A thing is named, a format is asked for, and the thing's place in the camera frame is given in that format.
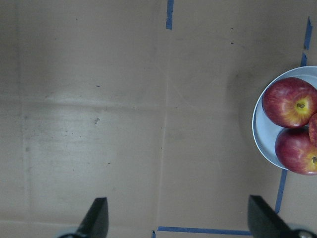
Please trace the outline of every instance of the apple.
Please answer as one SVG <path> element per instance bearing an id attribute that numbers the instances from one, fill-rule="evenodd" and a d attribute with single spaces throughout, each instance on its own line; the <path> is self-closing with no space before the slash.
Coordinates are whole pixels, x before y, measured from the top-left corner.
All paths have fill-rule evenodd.
<path id="1" fill-rule="evenodd" d="M 275 152 L 281 164 L 290 171 L 317 174 L 317 147 L 311 143 L 306 126 L 283 129 L 276 138 Z"/>
<path id="2" fill-rule="evenodd" d="M 315 113 L 308 122 L 308 133 L 311 142 L 317 146 L 317 113 Z"/>
<path id="3" fill-rule="evenodd" d="M 284 78 L 264 92 L 262 107 L 276 125 L 302 127 L 317 112 L 317 89 L 302 79 Z"/>

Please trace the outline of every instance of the light blue bowl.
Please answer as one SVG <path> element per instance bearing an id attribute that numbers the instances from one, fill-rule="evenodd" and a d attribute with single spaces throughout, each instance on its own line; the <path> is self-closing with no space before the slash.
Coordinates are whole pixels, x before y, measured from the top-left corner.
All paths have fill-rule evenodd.
<path id="1" fill-rule="evenodd" d="M 300 78 L 317 88 L 317 66 L 305 66 L 287 71 L 286 73 L 283 73 L 282 75 L 274 79 L 261 93 L 254 108 L 252 118 L 253 138 L 259 151 L 272 164 L 282 169 L 286 168 L 280 163 L 275 154 L 275 141 L 277 135 L 281 132 L 281 130 L 283 130 L 283 127 L 274 124 L 265 115 L 262 108 L 262 96 L 270 85 L 280 79 L 287 77 Z"/>

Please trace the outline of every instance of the painter's tape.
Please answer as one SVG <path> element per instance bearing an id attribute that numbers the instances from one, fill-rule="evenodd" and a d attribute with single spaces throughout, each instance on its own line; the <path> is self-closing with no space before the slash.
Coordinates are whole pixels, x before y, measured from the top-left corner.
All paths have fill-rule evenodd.
<path id="1" fill-rule="evenodd" d="M 301 60 L 301 67 L 303 66 L 307 66 L 307 56 L 304 52 L 302 53 L 302 60 Z"/>
<path id="2" fill-rule="evenodd" d="M 312 24 L 311 24 L 311 20 L 308 17 L 307 27 L 306 27 L 306 34 L 305 34 L 305 41 L 304 41 L 304 47 L 305 47 L 306 50 L 309 49 L 309 44 L 311 42 L 311 37 L 312 37 L 312 30 L 313 30 L 313 27 L 312 27 Z"/>
<path id="3" fill-rule="evenodd" d="M 285 182 L 286 182 L 286 176 L 287 176 L 287 170 L 282 170 L 281 174 L 281 179 L 279 182 L 279 188 L 277 192 L 277 199 L 276 199 L 276 204 L 275 204 L 275 212 L 279 213 L 281 209 L 281 204 L 282 204 L 282 198 L 283 198 L 283 192 L 284 192 L 284 187 L 285 187 Z"/>
<path id="4" fill-rule="evenodd" d="M 204 233 L 204 234 L 219 234 L 219 235 L 237 235 L 250 236 L 249 231 L 239 230 L 221 230 L 221 229 L 204 229 L 204 228 L 186 228 L 186 227 L 158 227 L 160 232 L 185 232 L 185 233 Z"/>
<path id="5" fill-rule="evenodd" d="M 174 0 L 167 0 L 166 28 L 171 30 L 173 24 Z"/>

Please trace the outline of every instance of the blue tape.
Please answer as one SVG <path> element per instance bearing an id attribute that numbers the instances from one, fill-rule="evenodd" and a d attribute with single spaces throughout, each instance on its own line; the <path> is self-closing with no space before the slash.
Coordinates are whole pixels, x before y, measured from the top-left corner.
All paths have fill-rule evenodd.
<path id="1" fill-rule="evenodd" d="M 186 233 L 251 236 L 251 232 L 249 232 L 249 231 L 204 229 L 204 228 L 158 227 L 158 231 L 160 231 L 160 232 L 186 232 Z"/>
<path id="2" fill-rule="evenodd" d="M 167 0 L 166 28 L 171 30 L 173 24 L 174 0 Z"/>
<path id="3" fill-rule="evenodd" d="M 312 24 L 311 24 L 311 20 L 310 20 L 310 17 L 308 17 L 307 27 L 306 27 L 306 34 L 305 34 L 305 40 L 304 40 L 304 47 L 305 47 L 306 50 L 309 49 L 309 44 L 311 42 L 311 37 L 312 37 L 312 30 L 313 30 L 313 27 L 312 27 Z"/>
<path id="4" fill-rule="evenodd" d="M 301 67 L 306 66 L 307 65 L 307 56 L 306 54 L 303 52 L 302 53 L 302 60 L 301 60 Z"/>
<path id="5" fill-rule="evenodd" d="M 279 211 L 281 209 L 283 192 L 284 192 L 284 187 L 285 187 L 285 182 L 286 182 L 286 176 L 287 176 L 287 170 L 282 169 L 282 174 L 281 174 L 281 179 L 279 182 L 279 188 L 278 188 L 277 199 L 276 199 L 276 204 L 275 204 L 275 212 L 276 213 L 279 213 Z"/>

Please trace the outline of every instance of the apple stem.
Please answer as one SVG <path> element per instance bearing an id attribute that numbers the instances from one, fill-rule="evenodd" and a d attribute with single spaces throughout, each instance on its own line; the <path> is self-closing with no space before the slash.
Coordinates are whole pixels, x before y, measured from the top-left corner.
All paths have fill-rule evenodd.
<path id="1" fill-rule="evenodd" d="M 299 108 L 304 108 L 305 104 L 298 103 L 298 104 L 296 104 L 296 106 L 299 107 Z"/>

